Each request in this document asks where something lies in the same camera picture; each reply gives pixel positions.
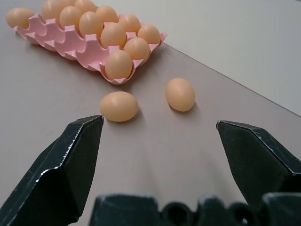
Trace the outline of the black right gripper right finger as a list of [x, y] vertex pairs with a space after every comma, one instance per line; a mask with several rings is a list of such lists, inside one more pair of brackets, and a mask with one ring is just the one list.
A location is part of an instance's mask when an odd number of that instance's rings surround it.
[[218, 121], [232, 176], [251, 207], [267, 193], [301, 193], [301, 161], [266, 130]]

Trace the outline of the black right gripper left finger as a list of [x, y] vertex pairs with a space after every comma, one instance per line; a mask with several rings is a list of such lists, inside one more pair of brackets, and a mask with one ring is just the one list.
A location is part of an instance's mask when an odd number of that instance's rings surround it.
[[103, 117], [68, 124], [0, 207], [0, 226], [69, 226], [83, 214], [95, 174]]

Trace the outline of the pink egg tray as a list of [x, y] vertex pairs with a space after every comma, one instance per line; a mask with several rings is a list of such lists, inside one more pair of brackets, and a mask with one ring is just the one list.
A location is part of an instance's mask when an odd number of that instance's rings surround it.
[[105, 71], [108, 57], [115, 51], [121, 50], [120, 45], [104, 48], [101, 38], [96, 34], [87, 34], [82, 37], [74, 25], [64, 28], [56, 19], [42, 20], [37, 14], [28, 18], [29, 27], [13, 27], [22, 38], [43, 48], [57, 52], [62, 57], [77, 61], [82, 67], [99, 72], [109, 83], [122, 85], [134, 75], [136, 68], [144, 64], [145, 58], [132, 61], [131, 73], [122, 78], [110, 78]]

